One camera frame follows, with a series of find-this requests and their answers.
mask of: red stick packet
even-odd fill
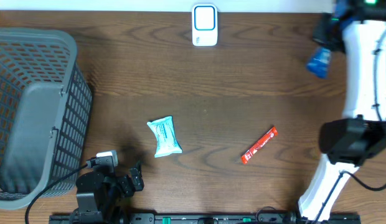
[[[247,164],[247,162],[254,156],[254,154],[260,150],[270,139],[277,136],[278,132],[276,127],[271,128],[260,140],[258,140],[243,156],[242,162],[243,164]]]

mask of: basket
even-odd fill
[[[77,45],[56,30],[0,29],[0,208],[28,205],[77,169],[92,93]],[[43,196],[63,195],[77,174]]]

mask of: white background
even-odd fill
[[[219,12],[331,12],[332,0],[0,0],[0,10],[191,12],[197,3]]]

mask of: wood grain surface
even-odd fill
[[[0,11],[0,27],[68,32],[95,96],[83,159],[116,149],[120,171],[143,162],[145,188],[130,207],[159,213],[294,209],[319,160],[320,126],[341,117],[346,60],[334,54],[327,80],[306,71],[316,48],[315,14],[220,14],[215,47],[194,47],[189,13]],[[154,158],[147,121],[173,115],[182,154]],[[248,165],[240,156],[275,125],[279,136]],[[386,181],[386,151],[358,176]],[[31,223],[77,207],[75,190],[42,198]],[[386,223],[386,190],[350,181],[335,212]],[[22,223],[24,209],[0,210],[0,223]]]

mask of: green led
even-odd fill
[[[365,0],[367,4],[375,4],[377,3],[377,0]]]

